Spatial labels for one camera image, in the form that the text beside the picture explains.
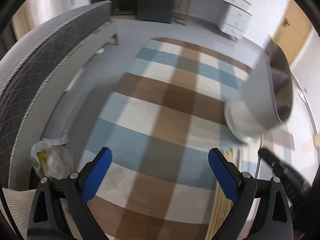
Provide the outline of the white plastic bag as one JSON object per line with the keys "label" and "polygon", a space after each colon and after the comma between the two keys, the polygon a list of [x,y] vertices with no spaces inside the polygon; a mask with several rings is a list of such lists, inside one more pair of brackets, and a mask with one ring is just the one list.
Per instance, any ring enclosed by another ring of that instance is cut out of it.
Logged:
{"label": "white plastic bag", "polygon": [[31,164],[39,178],[65,179],[75,171],[73,151],[65,148],[68,142],[63,132],[60,138],[42,138],[31,147]]}

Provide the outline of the white grey utensil holder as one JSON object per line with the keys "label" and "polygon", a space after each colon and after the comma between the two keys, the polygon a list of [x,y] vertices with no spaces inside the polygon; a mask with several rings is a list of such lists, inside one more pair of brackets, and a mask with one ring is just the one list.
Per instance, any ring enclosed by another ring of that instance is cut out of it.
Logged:
{"label": "white grey utensil holder", "polygon": [[289,119],[293,84],[287,58],[270,40],[237,95],[225,105],[225,121],[244,143],[260,138]]}

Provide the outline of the plaid checkered rug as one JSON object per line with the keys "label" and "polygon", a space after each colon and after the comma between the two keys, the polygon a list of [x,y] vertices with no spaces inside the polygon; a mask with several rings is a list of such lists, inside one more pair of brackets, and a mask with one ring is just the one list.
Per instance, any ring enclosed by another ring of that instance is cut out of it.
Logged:
{"label": "plaid checkered rug", "polygon": [[220,52],[173,38],[152,38],[105,102],[80,166],[103,147],[112,164],[88,202],[109,239],[205,239],[217,147],[255,173],[259,143],[231,133],[224,106],[251,68]]}

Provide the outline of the dark grey quilted mattress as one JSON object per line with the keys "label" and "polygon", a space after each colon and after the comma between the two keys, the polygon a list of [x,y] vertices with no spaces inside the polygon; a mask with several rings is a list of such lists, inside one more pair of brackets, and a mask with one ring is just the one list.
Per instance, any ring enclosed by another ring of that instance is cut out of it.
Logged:
{"label": "dark grey quilted mattress", "polygon": [[1,185],[8,186],[18,129],[40,85],[84,38],[111,18],[112,2],[79,7],[25,34],[1,59]]}

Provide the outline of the wooden door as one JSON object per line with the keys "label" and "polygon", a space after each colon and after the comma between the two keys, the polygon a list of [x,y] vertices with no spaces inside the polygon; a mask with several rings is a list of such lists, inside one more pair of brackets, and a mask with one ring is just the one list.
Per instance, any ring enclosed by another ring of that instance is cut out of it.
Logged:
{"label": "wooden door", "polygon": [[312,23],[294,0],[289,0],[282,22],[274,36],[274,42],[283,50],[291,64],[303,48]]}

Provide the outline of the white vanity desk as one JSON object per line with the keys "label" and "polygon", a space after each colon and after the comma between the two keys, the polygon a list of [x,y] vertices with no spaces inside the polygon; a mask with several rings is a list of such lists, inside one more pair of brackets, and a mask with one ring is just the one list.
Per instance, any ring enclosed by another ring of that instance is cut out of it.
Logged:
{"label": "white vanity desk", "polygon": [[184,19],[195,18],[213,23],[220,34],[239,40],[251,20],[250,7],[251,3],[247,0],[181,0],[177,13]]}

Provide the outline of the dark grey refrigerator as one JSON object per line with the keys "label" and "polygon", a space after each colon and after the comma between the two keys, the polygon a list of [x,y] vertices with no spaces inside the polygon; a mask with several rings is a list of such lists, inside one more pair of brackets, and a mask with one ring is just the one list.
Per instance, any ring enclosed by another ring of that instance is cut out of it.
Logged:
{"label": "dark grey refrigerator", "polygon": [[171,23],[176,0],[137,0],[137,19]]}

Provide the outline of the grey bed frame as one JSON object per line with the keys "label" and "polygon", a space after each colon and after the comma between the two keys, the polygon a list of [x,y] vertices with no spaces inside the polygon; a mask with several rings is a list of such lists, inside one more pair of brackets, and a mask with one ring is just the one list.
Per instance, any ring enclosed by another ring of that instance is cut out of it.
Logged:
{"label": "grey bed frame", "polygon": [[28,189],[31,147],[41,140],[52,112],[76,74],[100,47],[117,35],[116,21],[104,23],[70,51],[41,84],[22,119],[12,148],[8,188]]}

